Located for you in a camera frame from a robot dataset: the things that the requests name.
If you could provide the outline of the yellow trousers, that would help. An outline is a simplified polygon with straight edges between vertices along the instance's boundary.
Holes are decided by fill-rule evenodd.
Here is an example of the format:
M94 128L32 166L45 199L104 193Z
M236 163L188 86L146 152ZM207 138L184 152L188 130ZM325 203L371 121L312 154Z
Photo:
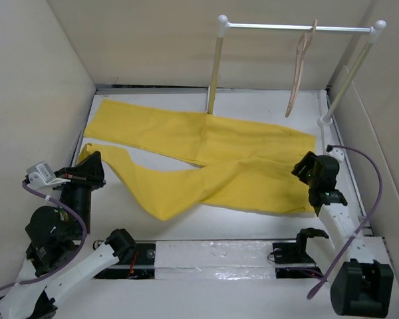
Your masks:
M312 209L292 169L315 137L284 126L103 100L79 160L102 160L155 218L197 204L290 214Z

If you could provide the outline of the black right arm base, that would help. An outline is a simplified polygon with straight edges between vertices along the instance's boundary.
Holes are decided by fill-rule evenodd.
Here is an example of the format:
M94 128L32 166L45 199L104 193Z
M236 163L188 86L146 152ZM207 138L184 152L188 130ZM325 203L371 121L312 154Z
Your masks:
M308 240L315 237L329 239L324 230L306 228L299 231L295 241L279 241L272 244L273 250L267 258L275 265L276 279L323 277L320 268L306 252Z

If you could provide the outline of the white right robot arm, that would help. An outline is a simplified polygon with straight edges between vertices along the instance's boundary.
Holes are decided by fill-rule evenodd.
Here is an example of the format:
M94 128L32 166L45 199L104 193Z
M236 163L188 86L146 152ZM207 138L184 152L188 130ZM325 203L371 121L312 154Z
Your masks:
M314 260L323 271L321 281L308 293L312 299L329 283L333 310L339 316L385 318L388 315L394 273L391 266L377 261L366 247L355 225L348 203L336 188L340 165L336 158L308 152L294 166L292 174L309 187L309 203L324 231L303 229L302 241L294 245L303 262Z

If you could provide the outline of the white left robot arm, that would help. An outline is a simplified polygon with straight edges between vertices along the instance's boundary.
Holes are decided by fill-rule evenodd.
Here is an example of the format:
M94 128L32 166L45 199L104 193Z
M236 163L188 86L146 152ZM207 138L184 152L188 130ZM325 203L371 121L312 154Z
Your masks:
M22 187L45 205L25 227L30 243L17 278L0 288L0 317L52 318L68 293L134 258L135 240L126 229L115 229L84 260L69 265L90 233L92 192L105 184L99 151L58 171L45 161L27 169Z

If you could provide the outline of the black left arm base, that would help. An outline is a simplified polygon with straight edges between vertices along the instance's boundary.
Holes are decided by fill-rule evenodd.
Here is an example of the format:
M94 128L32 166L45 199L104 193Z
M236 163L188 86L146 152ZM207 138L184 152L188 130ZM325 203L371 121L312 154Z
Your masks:
M94 278L102 280L147 280L155 278L156 243L137 244L133 259L127 263L117 263L98 273Z

